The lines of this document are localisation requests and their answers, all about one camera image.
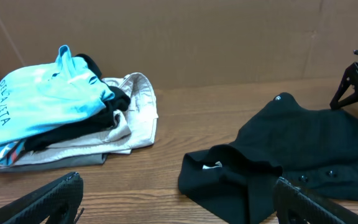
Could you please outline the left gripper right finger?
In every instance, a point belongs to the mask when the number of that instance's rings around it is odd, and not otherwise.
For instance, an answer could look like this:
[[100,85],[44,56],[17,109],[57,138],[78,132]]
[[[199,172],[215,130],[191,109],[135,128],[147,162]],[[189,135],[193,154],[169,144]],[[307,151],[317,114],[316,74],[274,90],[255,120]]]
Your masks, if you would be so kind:
[[273,188],[279,224],[358,224],[358,214],[279,177]]

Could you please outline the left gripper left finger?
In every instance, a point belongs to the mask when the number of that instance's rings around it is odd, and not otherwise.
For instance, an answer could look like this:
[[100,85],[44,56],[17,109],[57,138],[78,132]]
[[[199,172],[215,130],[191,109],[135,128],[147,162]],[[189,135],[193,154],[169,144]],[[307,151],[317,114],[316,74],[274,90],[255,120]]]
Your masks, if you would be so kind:
[[0,208],[3,224],[74,224],[83,210],[83,179],[70,172]]

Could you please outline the black polo shirt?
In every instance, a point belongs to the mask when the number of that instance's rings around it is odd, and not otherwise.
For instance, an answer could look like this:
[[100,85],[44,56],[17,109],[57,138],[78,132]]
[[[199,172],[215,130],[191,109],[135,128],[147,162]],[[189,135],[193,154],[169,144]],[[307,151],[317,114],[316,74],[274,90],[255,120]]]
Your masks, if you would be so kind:
[[185,154],[178,189],[228,223],[260,223],[274,211],[279,177],[358,201],[358,119],[343,110],[304,109],[281,93],[233,142]]

